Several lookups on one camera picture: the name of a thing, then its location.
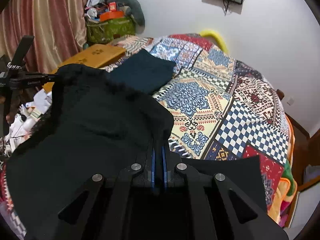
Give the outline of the black pants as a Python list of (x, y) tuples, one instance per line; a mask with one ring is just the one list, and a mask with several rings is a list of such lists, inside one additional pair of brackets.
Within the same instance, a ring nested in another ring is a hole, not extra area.
[(57, 215), (76, 189), (98, 173), (117, 176), (151, 139), (153, 184), (141, 194), (141, 215), (131, 217), (127, 239), (162, 239), (162, 148), (169, 148), (172, 115), (151, 96), (111, 83), (103, 70), (73, 64), (58, 75), (50, 117), (6, 165), (26, 239), (58, 239)]

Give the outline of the pink satin curtain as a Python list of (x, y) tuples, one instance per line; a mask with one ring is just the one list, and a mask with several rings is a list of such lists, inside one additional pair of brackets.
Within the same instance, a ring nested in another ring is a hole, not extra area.
[(87, 41), (87, 0), (9, 0), (1, 12), (1, 55), (10, 59), (24, 35), (34, 37), (25, 62), (49, 73), (80, 52)]

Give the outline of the orange blanket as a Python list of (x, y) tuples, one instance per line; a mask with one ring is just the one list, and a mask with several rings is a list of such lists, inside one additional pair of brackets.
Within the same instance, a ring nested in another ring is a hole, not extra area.
[(289, 125), (289, 149), (287, 162), (284, 168), (283, 176), (280, 178), (271, 206), (268, 208), (267, 214), (279, 225), (284, 226), (287, 215), (283, 212), (289, 207), (297, 193), (297, 182), (292, 175), (293, 150), (295, 148), (295, 135), (293, 126), (286, 116)]

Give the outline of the wooden lap desk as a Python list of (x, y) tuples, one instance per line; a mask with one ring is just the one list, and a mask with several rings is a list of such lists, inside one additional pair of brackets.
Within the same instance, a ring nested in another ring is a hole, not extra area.
[(118, 61), (125, 55), (125, 52), (126, 49), (122, 47), (94, 44), (59, 64), (51, 74), (55, 74), (60, 67), (71, 63), (84, 64), (92, 68), (102, 68)]

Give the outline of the green fabric storage bag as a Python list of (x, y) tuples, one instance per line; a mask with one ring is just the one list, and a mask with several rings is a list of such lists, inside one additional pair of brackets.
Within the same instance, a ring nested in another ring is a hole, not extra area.
[(86, 21), (87, 41), (106, 44), (112, 40), (125, 36), (135, 35), (135, 23), (129, 17), (115, 18), (104, 22)]

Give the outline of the colourful patchwork bedspread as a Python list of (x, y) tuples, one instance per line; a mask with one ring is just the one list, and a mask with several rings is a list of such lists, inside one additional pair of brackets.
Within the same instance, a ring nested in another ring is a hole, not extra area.
[[(176, 63), (172, 79), (166, 85), (151, 95), (144, 93), (173, 117), (168, 139), (170, 150), (183, 159), (194, 160), (227, 161), (259, 155), (268, 211), (287, 162), (289, 125), (278, 94), (265, 77), (228, 57), (200, 36), (127, 37), (111, 45), (125, 48), (126, 54), (109, 66), (93, 68), (105, 71), (107, 77), (142, 49)], [(56, 72), (58, 79), (59, 70), (73, 64), (83, 65), (71, 63), (60, 67)], [(51, 105), (40, 106), (40, 116), (28, 117), (29, 128), (13, 125), (3, 129), (3, 133), (17, 143), (16, 148), (10, 149), (1, 171), (1, 219), (8, 230), (8, 238), (26, 239), (27, 230), (14, 208), (6, 165), (18, 146), (30, 139), (50, 117), (53, 87)]]

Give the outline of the orange box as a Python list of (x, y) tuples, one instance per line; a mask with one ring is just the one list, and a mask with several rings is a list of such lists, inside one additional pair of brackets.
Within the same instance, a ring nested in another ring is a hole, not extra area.
[(114, 20), (116, 18), (122, 18), (124, 16), (125, 15), (123, 11), (108, 11), (100, 14), (99, 20), (100, 22), (105, 22), (108, 20)]

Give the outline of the grey neck pillow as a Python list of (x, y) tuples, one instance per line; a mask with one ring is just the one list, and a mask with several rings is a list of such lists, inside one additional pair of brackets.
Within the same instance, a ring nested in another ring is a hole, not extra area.
[(125, 16), (131, 17), (140, 26), (145, 26), (145, 17), (137, 0), (107, 0), (107, 3), (116, 3), (117, 9), (122, 11)]

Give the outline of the folded dark teal garment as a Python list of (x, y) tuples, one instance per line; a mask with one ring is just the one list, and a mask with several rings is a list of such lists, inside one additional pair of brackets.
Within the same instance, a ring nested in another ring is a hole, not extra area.
[(157, 58), (142, 49), (108, 73), (108, 79), (151, 95), (172, 79), (175, 65), (173, 61)]

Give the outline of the yellow pillow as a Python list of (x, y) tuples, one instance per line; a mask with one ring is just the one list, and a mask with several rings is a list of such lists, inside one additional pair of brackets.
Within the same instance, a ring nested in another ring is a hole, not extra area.
[(227, 48), (227, 45), (224, 41), (224, 39), (222, 38), (222, 36), (213, 30), (210, 29), (204, 29), (199, 33), (200, 36), (202, 37), (210, 37), (213, 38), (215, 40), (215, 42), (217, 43), (217, 46), (225, 53), (225, 54), (229, 54), (229, 50)]

